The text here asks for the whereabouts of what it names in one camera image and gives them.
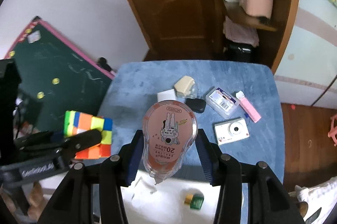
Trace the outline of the multicolour puzzle cube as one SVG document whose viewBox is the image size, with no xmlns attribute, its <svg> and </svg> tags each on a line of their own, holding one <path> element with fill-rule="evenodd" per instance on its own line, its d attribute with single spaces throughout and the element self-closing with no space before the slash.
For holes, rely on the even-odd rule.
<svg viewBox="0 0 337 224">
<path fill-rule="evenodd" d="M 102 133 L 100 144 L 76 153 L 76 160 L 98 160 L 111 155 L 113 121 L 110 118 L 96 117 L 79 111 L 66 111 L 64 117 L 64 136 L 70 137 L 90 129 Z"/>
</svg>

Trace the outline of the pink correction tape dispenser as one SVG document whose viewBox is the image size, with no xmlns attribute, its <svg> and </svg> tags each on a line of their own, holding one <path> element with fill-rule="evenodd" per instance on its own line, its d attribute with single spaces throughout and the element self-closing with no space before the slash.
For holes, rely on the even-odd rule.
<svg viewBox="0 0 337 224">
<path fill-rule="evenodd" d="M 172 177 L 194 143 L 197 119 L 194 112 L 176 100 L 157 102 L 143 118 L 143 164 L 155 183 Z"/>
</svg>

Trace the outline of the pink rectangular eraser case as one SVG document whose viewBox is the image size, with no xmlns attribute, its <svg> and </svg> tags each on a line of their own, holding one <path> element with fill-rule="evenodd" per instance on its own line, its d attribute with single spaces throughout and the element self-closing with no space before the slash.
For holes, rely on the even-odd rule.
<svg viewBox="0 0 337 224">
<path fill-rule="evenodd" d="M 240 90 L 235 94 L 236 98 L 239 100 L 241 107 L 249 115 L 254 123 L 257 123 L 261 119 L 261 115 L 255 109 L 255 107 L 249 102 L 245 94 Z"/>
</svg>

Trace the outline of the clear labelled plastic box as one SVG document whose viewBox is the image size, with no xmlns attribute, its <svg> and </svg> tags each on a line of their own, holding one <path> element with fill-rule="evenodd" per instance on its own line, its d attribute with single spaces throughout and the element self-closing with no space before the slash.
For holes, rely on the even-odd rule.
<svg viewBox="0 0 337 224">
<path fill-rule="evenodd" d="M 239 106 L 239 101 L 221 88 L 213 88 L 206 95 L 206 103 L 224 119 L 229 119 Z"/>
</svg>

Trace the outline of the black plug charger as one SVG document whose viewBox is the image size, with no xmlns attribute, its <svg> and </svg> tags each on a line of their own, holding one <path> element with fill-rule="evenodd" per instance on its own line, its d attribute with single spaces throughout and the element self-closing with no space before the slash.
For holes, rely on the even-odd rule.
<svg viewBox="0 0 337 224">
<path fill-rule="evenodd" d="M 187 98 L 185 104 L 195 113 L 203 113 L 206 108 L 206 101 L 201 98 Z"/>
</svg>

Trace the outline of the white square charger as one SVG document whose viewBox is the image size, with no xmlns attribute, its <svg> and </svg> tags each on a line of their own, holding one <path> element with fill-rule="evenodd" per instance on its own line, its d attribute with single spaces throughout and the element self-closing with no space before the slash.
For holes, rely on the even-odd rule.
<svg viewBox="0 0 337 224">
<path fill-rule="evenodd" d="M 165 101 L 165 100 L 175 100 L 175 101 L 177 100 L 175 89 L 169 89 L 169 90 L 165 90 L 165 91 L 157 93 L 158 102 Z"/>
</svg>

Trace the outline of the beige plug adapter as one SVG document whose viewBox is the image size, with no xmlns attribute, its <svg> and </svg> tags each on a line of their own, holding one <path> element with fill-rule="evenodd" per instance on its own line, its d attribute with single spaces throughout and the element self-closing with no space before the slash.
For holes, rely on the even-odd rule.
<svg viewBox="0 0 337 224">
<path fill-rule="evenodd" d="M 190 76 L 183 76 L 174 84 L 174 89 L 180 97 L 190 97 L 193 93 L 195 80 Z"/>
</svg>

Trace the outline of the white plastic tray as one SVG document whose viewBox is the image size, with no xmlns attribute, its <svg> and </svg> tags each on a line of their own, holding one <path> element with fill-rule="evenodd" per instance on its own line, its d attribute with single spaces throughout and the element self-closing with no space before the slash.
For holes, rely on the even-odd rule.
<svg viewBox="0 0 337 224">
<path fill-rule="evenodd" d="M 206 182 L 168 178 L 156 185 L 147 173 L 139 171 L 129 187 L 122 187 L 128 223 L 213 223 L 220 187 Z M 184 204 L 188 194 L 203 194 L 200 210 Z"/>
</svg>

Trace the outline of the green bottle with gold cap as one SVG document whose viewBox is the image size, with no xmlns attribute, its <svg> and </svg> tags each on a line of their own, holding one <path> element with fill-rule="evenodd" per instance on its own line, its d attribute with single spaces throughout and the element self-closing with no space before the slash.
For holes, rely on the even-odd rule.
<svg viewBox="0 0 337 224">
<path fill-rule="evenodd" d="M 188 205 L 190 209 L 200 210 L 204 202 L 203 194 L 188 194 L 185 197 L 184 204 Z"/>
</svg>

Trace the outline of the pink plastic stool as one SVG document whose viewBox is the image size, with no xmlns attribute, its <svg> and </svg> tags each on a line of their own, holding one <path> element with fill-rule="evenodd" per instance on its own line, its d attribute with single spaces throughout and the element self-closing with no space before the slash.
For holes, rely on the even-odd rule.
<svg viewBox="0 0 337 224">
<path fill-rule="evenodd" d="M 328 137 L 331 138 L 334 141 L 334 146 L 337 146 L 337 126 L 336 126 L 336 121 L 337 121 L 337 114 L 333 115 L 331 117 L 331 126 L 330 126 L 330 131 L 328 132 Z"/>
</svg>

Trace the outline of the blue fuzzy table mat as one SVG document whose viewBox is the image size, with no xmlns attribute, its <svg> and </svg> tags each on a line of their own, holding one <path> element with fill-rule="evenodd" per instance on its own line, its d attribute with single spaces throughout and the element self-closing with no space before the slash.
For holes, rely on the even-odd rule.
<svg viewBox="0 0 337 224">
<path fill-rule="evenodd" d="M 176 99 L 174 85 L 184 76 L 195 84 L 183 98 L 198 127 L 240 162 L 266 162 L 282 180 L 285 133 L 281 103 L 270 69 L 231 61 L 149 61 L 123 65 L 111 83 L 99 114 L 113 121 L 111 151 L 117 153 L 142 127 L 156 102 Z M 196 147 L 172 177 L 156 184 L 140 169 L 122 189 L 130 223 L 212 223 L 219 188 L 206 180 Z"/>
</svg>

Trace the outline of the folded pink cloth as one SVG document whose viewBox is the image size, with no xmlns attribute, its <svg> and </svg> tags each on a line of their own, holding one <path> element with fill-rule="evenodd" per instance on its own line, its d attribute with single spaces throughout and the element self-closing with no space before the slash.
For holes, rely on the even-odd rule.
<svg viewBox="0 0 337 224">
<path fill-rule="evenodd" d="M 223 34 L 226 39 L 240 44 L 248 44 L 253 47 L 259 45 L 257 30 L 252 27 L 234 23 L 228 16 L 223 23 Z"/>
</svg>

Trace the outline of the wooden shelf unit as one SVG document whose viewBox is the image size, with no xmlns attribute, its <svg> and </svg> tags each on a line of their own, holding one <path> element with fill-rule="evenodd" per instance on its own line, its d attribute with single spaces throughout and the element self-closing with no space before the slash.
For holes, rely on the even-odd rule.
<svg viewBox="0 0 337 224">
<path fill-rule="evenodd" d="M 293 30 L 299 0 L 214 0 L 217 52 L 275 72 Z"/>
</svg>

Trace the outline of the green chalkboard pink frame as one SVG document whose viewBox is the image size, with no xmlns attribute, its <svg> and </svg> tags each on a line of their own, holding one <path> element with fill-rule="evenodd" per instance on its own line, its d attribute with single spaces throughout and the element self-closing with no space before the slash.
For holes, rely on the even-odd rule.
<svg viewBox="0 0 337 224">
<path fill-rule="evenodd" d="M 63 129 L 68 110 L 97 115 L 114 78 L 38 16 L 5 57 L 15 60 L 22 80 L 23 121 L 40 131 Z"/>
</svg>

